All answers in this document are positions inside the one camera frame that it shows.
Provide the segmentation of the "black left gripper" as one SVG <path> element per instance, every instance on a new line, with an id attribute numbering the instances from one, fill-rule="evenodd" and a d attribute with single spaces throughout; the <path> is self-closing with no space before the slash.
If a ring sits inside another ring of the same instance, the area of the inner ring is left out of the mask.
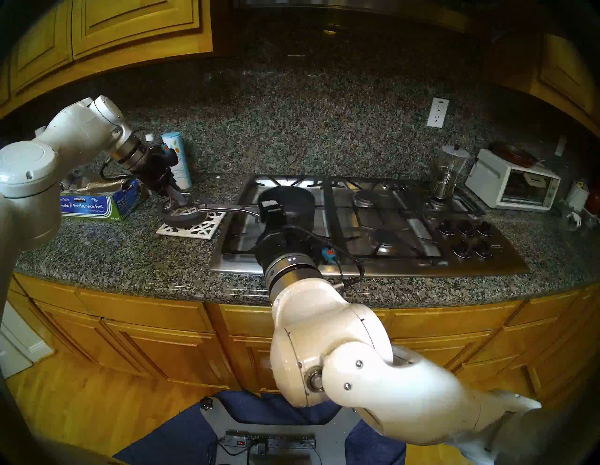
<path id="1" fill-rule="evenodd" d="M 176 211 L 195 204 L 194 197 L 181 190 L 171 171 L 178 164 L 174 149 L 166 145 L 140 145 L 142 157 L 136 163 L 136 177 L 151 191 L 168 197 L 163 205 L 165 211 Z"/>

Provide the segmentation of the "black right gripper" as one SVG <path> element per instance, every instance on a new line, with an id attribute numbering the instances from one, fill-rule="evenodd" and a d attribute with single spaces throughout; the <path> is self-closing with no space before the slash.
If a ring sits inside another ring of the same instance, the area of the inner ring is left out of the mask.
<path id="1" fill-rule="evenodd" d="M 265 226 L 285 226 L 287 218 L 284 208 L 276 200 L 258 201 L 259 219 Z M 289 253 L 301 253 L 319 265 L 317 252 L 320 242 L 307 228 L 294 227 L 283 229 L 265 229 L 256 242 L 256 261 L 263 271 L 280 256 Z"/>

